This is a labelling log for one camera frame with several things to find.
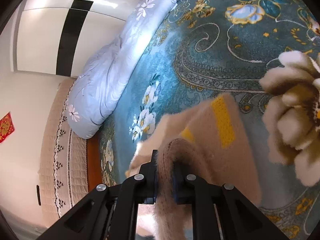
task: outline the fuzzy towel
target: fuzzy towel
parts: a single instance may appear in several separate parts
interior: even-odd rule
[[[172,198],[175,161],[188,164],[208,183],[232,183],[251,202],[260,202],[257,170],[238,106],[230,94],[179,114],[164,115],[152,136],[137,145],[127,176],[150,161],[153,149],[158,149],[159,190],[155,205],[139,206],[137,233],[141,235],[154,235],[157,240],[185,239],[183,229],[191,225],[191,209],[177,205]]]

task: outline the white flower print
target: white flower print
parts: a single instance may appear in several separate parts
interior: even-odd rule
[[[139,4],[138,7],[140,7],[138,9],[138,13],[137,13],[137,18],[136,20],[140,20],[141,16],[145,17],[147,15],[146,13],[146,8],[153,8],[153,6],[155,6],[155,3],[152,3],[155,0],[146,0],[145,2],[143,2],[141,5]]]
[[[172,0],[171,2],[174,3],[174,6],[171,8],[171,11],[173,11],[178,5],[177,4],[178,0]]]
[[[134,114],[132,126],[138,123],[137,116]]]
[[[139,138],[141,133],[141,129],[138,125],[136,125],[133,129],[132,129],[132,140],[135,141],[136,139]]]
[[[161,90],[161,85],[159,81],[147,87],[146,92],[144,93],[142,104],[146,105],[146,108],[149,108],[154,102],[158,100],[158,94]]]
[[[103,152],[103,158],[104,158],[104,168],[106,164],[109,164],[109,171],[112,171],[112,166],[113,166],[113,150],[112,150],[112,141],[108,140],[107,146],[104,149]]]
[[[150,113],[148,108],[141,111],[139,116],[140,133],[152,134],[156,127],[156,114]]]
[[[68,110],[69,110],[69,115],[71,116],[72,120],[75,122],[78,122],[80,119],[79,113],[76,112],[75,108],[73,107],[73,105],[69,105],[68,106]]]

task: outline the beige bedspread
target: beige bedspread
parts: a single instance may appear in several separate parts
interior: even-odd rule
[[[86,141],[70,128],[68,94],[74,79],[57,91],[44,131],[40,157],[40,198],[44,221],[50,227],[88,193]]]

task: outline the floral quilt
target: floral quilt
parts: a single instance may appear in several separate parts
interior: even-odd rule
[[[140,11],[137,17],[143,17]],[[305,151],[318,156],[316,147],[309,146],[319,142],[319,45],[319,24],[302,0],[179,0],[151,39],[116,109],[100,129],[104,182],[114,185],[124,181],[137,143],[153,133],[163,114],[181,112],[228,91],[239,105],[254,153],[263,195],[261,211],[290,239],[306,239],[320,219],[320,184],[304,183],[290,158],[282,163],[271,160],[268,140],[273,136],[276,149],[289,145],[288,151],[295,151],[295,156]],[[292,51],[300,51],[295,55],[299,63],[295,66],[298,70],[290,72],[290,57],[284,61],[279,56]],[[305,67],[300,71],[299,66],[310,62],[318,62],[315,70]],[[262,87],[263,77],[266,82]],[[289,89],[303,86],[301,83],[307,83],[307,89]],[[289,91],[295,97],[288,97]],[[293,105],[288,107],[288,116],[282,113],[286,117],[280,119],[281,124],[273,122],[279,128],[277,137],[266,127],[263,116],[269,101],[279,97]],[[291,127],[295,137],[288,134],[292,122],[297,124]],[[310,136],[302,136],[304,130],[311,129]],[[298,146],[296,140],[302,137],[312,138]]]

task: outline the wooden bed frame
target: wooden bed frame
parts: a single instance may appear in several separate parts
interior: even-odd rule
[[[89,192],[102,183],[101,160],[99,156],[99,132],[87,139],[87,180]]]

